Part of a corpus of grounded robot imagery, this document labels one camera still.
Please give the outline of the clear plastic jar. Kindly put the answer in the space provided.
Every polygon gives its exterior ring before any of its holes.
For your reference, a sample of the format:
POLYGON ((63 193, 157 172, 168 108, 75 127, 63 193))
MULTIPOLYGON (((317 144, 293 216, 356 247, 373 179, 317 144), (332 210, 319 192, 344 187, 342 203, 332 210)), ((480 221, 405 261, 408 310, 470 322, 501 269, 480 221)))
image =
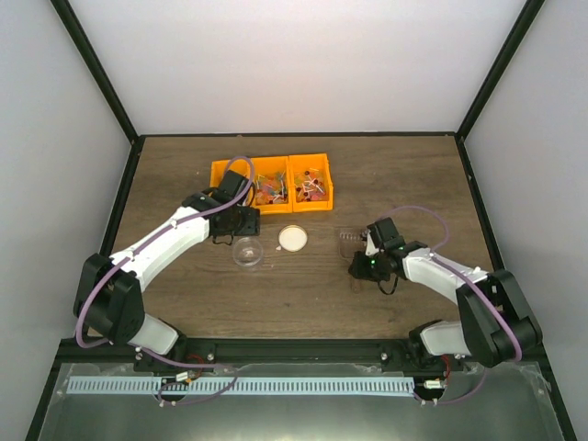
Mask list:
POLYGON ((232 244, 232 259, 243 270, 255 270, 263 263, 263 245, 254 237, 240 238, 232 244))

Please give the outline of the brown plastic scoop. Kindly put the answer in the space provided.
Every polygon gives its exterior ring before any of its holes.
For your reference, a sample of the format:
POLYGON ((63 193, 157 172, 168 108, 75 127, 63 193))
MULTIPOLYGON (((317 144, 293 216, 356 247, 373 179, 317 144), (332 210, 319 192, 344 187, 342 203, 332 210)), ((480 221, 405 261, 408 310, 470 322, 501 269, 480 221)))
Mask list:
POLYGON ((367 241, 361 227, 343 227, 337 230, 338 252, 345 261, 346 268, 353 262, 355 252, 365 252, 367 241))

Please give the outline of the orange bin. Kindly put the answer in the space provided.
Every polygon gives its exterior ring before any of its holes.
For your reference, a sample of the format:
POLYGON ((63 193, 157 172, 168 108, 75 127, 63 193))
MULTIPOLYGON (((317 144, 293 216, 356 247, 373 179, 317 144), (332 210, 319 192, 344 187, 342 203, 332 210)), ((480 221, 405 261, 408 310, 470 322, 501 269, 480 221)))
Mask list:
POLYGON ((291 155, 288 166, 288 196, 295 213, 334 208, 334 183, 326 153, 291 155))
POLYGON ((228 170, 248 179, 251 173, 251 165, 254 166, 254 175, 256 175, 259 167, 255 163, 255 158, 248 158, 247 160, 237 159, 231 164, 229 164, 229 160, 213 161, 210 167, 209 185, 211 187, 217 187, 228 170))
POLYGON ((289 161, 287 156, 254 157, 253 207, 262 215, 281 215, 292 212, 292 197, 288 187, 289 161))

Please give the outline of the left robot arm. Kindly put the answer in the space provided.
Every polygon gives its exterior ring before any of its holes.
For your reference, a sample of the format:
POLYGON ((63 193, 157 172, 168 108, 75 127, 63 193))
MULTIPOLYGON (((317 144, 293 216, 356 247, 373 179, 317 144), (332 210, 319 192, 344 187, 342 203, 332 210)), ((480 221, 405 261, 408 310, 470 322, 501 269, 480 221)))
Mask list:
POLYGON ((252 177, 233 170, 220 183, 187 197, 171 217, 135 244, 110 256, 93 254, 83 265, 73 313, 82 348, 133 345, 155 353, 166 370, 187 360, 179 332, 145 312, 143 292, 181 254, 208 239, 256 236, 260 210, 246 202, 252 177))

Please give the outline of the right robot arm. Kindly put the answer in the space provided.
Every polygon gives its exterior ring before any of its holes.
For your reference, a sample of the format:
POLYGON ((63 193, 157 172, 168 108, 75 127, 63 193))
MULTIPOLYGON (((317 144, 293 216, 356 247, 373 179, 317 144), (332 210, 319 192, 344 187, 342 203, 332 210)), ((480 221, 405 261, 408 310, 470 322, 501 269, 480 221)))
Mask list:
POLYGON ((515 276, 506 269, 487 272, 458 264, 432 247, 406 242, 390 218, 368 225, 360 236, 348 273, 382 285, 399 280, 431 289, 458 307, 455 322, 436 321, 410 333, 408 357, 427 370, 441 356, 464 356, 493 368, 519 361, 543 341, 543 332, 515 276))

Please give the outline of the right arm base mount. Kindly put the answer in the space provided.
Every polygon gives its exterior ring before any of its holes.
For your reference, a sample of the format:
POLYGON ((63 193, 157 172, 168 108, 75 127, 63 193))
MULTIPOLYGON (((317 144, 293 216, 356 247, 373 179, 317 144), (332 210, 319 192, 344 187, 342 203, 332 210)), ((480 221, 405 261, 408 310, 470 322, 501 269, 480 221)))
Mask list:
POLYGON ((443 374, 447 367, 459 367, 459 362, 444 356, 432 356, 424 346, 410 338, 387 339, 378 345, 379 360, 385 371, 404 375, 443 374))

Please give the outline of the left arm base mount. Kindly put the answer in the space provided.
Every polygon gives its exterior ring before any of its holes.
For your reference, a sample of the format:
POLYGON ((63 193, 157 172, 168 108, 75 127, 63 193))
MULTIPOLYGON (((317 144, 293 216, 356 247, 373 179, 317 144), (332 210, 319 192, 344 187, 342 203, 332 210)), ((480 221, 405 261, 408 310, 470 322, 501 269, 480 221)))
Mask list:
MULTIPOLYGON (((138 372, 172 374, 180 370, 186 370, 185 367, 170 365, 148 355, 135 345, 132 348, 137 354, 141 354, 141 358, 134 362, 134 369, 138 372)), ((216 360, 216 353, 217 345, 212 340, 188 338, 182 342, 177 341, 172 350, 164 355, 164 358, 180 364, 212 364, 216 360)))

